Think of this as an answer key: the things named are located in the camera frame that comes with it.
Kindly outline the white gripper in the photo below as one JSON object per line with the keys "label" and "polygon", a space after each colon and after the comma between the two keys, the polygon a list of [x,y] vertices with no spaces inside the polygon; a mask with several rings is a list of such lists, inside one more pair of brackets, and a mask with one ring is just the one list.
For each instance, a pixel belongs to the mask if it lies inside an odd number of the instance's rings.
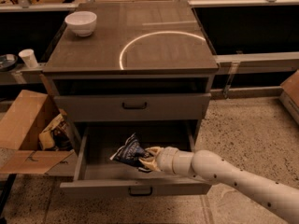
{"label": "white gripper", "polygon": [[151,171],[165,172],[167,174],[174,174],[173,160],[175,158],[178,149],[175,147],[147,147],[146,150],[154,158],[139,159],[139,161]]}

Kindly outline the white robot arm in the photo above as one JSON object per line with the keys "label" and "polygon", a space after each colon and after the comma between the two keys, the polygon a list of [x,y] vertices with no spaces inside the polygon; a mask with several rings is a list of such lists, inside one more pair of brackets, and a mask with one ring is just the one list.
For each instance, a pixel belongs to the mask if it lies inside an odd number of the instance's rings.
{"label": "white robot arm", "polygon": [[225,184],[290,224],[299,224],[299,190],[241,170],[208,151],[181,151],[174,147],[148,148],[150,156],[140,158],[152,171],[182,175],[208,184]]}

